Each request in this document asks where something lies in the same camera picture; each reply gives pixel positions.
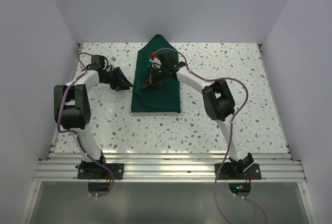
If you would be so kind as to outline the green surgical cloth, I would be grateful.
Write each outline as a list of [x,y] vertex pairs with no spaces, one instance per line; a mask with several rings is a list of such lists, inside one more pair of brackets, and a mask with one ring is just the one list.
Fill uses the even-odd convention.
[[137,53],[135,77],[132,92],[131,111],[133,113],[180,113],[180,84],[166,79],[160,87],[141,90],[150,65],[149,56],[161,48],[173,46],[160,34],[155,35]]

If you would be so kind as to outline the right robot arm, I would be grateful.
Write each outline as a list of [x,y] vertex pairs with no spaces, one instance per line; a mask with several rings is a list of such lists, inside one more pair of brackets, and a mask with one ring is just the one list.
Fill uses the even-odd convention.
[[142,90],[161,85],[166,79],[173,79],[190,86],[201,93],[204,109],[210,119],[216,121],[225,141],[229,162],[222,165],[220,171],[226,179],[244,178],[254,163],[252,155],[237,142],[233,133],[234,118],[239,110],[235,109],[235,100],[225,79],[203,79],[185,67],[184,62],[176,65],[150,65]]

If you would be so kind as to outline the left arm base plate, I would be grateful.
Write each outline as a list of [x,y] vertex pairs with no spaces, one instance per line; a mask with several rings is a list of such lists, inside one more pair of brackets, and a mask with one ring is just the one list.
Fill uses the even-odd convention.
[[93,162],[82,162],[75,168],[78,169],[78,179],[110,179],[109,171],[111,171],[112,179],[122,180],[124,173],[122,163],[104,163],[100,166]]

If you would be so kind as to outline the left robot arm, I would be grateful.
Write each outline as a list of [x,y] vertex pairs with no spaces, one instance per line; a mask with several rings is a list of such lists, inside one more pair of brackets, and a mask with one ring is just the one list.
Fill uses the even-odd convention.
[[86,70],[65,85],[57,85],[53,90],[54,119],[59,133],[69,133],[81,152],[81,164],[95,178],[103,178],[108,172],[102,149],[96,143],[90,128],[91,107],[88,92],[98,84],[108,84],[114,91],[125,91],[133,87],[119,67],[111,71],[105,69]]

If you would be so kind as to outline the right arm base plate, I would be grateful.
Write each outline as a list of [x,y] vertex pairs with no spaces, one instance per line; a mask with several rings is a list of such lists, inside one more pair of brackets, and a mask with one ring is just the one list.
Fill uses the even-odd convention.
[[218,180],[260,180],[262,179],[259,164],[253,163],[244,172],[237,168],[234,164],[226,162],[223,164],[220,173],[217,177]]

